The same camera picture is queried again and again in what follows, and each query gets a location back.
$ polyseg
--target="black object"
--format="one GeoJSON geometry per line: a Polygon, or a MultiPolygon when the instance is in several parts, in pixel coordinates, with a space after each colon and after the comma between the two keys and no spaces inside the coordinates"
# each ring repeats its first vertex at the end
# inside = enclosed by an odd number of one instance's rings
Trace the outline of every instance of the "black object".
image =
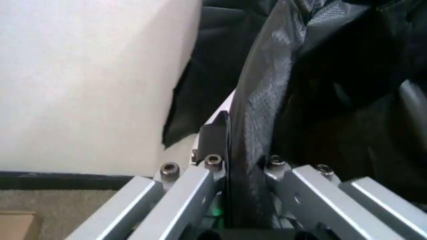
{"type": "Polygon", "coordinates": [[[203,229],[190,227],[179,240],[317,240],[294,229],[203,229]]]}
{"type": "Polygon", "coordinates": [[[236,87],[248,52],[277,0],[203,0],[191,59],[173,91],[163,144],[197,133],[236,87]]]}
{"type": "Polygon", "coordinates": [[[119,190],[133,177],[120,175],[0,172],[0,190],[119,190]]]}
{"type": "Polygon", "coordinates": [[[280,227],[270,152],[427,203],[426,16],[425,0],[277,2],[230,110],[233,227],[280,227]]]}

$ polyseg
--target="green light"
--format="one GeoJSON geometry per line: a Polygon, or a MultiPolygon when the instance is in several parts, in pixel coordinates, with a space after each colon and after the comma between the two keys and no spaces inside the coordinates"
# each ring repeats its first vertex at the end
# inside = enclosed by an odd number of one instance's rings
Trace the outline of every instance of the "green light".
{"type": "Polygon", "coordinates": [[[221,216],[224,212],[221,208],[216,208],[212,211],[212,213],[215,217],[218,217],[218,216],[221,216]]]}

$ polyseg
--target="black plastic bag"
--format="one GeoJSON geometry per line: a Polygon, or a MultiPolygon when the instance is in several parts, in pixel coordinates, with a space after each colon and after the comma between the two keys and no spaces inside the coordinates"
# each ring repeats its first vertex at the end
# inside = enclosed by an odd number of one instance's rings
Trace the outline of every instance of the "black plastic bag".
{"type": "Polygon", "coordinates": [[[427,1],[280,0],[233,99],[232,227],[279,227],[271,153],[427,203],[427,1]]]}
{"type": "Polygon", "coordinates": [[[191,59],[163,130],[169,147],[199,131],[237,85],[258,32],[277,0],[204,0],[191,59]]]}

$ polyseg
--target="black fabric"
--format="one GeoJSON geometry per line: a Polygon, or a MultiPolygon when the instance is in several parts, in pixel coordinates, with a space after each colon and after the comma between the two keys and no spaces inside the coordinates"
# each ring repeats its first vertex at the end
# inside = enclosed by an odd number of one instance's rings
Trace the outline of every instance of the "black fabric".
{"type": "Polygon", "coordinates": [[[169,147],[197,133],[237,85],[248,52],[277,0],[204,0],[191,59],[163,130],[169,147]]]}
{"type": "Polygon", "coordinates": [[[354,2],[280,0],[254,43],[230,111],[234,227],[279,226],[271,152],[427,202],[426,1],[354,2]]]}

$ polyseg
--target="silver metal bar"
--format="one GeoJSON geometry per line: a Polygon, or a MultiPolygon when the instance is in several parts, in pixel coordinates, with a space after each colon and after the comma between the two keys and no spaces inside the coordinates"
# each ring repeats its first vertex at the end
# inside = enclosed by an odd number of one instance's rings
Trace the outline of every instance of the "silver metal bar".
{"type": "Polygon", "coordinates": [[[214,196],[212,173],[189,166],[128,239],[178,239],[188,225],[200,223],[214,196]]]}
{"type": "Polygon", "coordinates": [[[427,214],[369,177],[339,188],[406,239],[427,239],[427,214]]]}
{"type": "Polygon", "coordinates": [[[341,239],[403,239],[309,165],[285,172],[278,186],[286,209],[312,233],[327,226],[341,239]]]}
{"type": "Polygon", "coordinates": [[[125,239],[162,195],[159,182],[135,176],[66,239],[125,239]]]}

